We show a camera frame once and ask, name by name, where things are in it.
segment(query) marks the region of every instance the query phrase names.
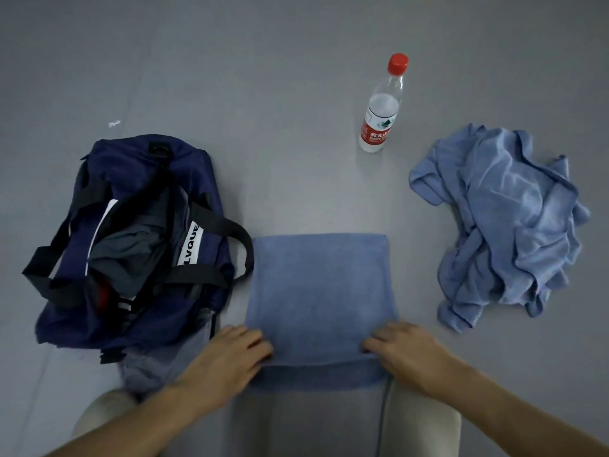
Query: person's left hand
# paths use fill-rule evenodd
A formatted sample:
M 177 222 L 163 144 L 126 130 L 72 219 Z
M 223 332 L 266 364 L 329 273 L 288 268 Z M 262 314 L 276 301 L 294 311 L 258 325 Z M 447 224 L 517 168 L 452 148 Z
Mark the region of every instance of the person's left hand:
M 260 330 L 228 326 L 211 339 L 175 382 L 195 418 L 223 406 L 242 392 L 273 353 Z

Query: bottle label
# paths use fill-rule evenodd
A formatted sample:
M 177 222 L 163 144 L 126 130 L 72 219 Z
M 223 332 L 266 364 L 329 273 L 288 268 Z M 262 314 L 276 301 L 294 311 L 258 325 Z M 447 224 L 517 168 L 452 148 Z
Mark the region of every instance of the bottle label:
M 395 113 L 391 117 L 379 117 L 368 107 L 362 124 L 361 137 L 363 141 L 370 145 L 384 143 L 397 114 Z

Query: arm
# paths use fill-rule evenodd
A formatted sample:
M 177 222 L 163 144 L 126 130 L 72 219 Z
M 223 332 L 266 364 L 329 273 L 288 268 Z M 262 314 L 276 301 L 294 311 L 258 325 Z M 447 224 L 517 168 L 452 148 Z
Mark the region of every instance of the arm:
M 156 457 L 199 417 L 240 393 L 271 354 L 259 330 L 225 327 L 174 384 L 47 457 Z
M 511 457 L 609 456 L 609 447 L 501 388 L 421 327 L 390 322 L 363 345 L 396 380 L 456 409 Z

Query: leg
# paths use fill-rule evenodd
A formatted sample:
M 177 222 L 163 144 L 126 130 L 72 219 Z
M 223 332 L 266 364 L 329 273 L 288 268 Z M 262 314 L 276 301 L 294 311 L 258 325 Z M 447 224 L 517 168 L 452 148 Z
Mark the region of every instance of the leg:
M 115 389 L 95 399 L 82 413 L 72 431 L 72 438 L 101 427 L 104 423 L 123 415 L 137 406 L 133 397 L 126 391 Z
M 392 381 L 385 400 L 380 457 L 457 457 L 461 415 Z

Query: person's left forearm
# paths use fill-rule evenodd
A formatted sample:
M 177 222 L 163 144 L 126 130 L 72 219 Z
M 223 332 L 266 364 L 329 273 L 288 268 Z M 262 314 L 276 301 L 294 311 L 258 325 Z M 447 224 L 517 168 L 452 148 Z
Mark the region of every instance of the person's left forearm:
M 198 416 L 190 410 L 187 394 L 171 386 L 48 457 L 155 457 Z

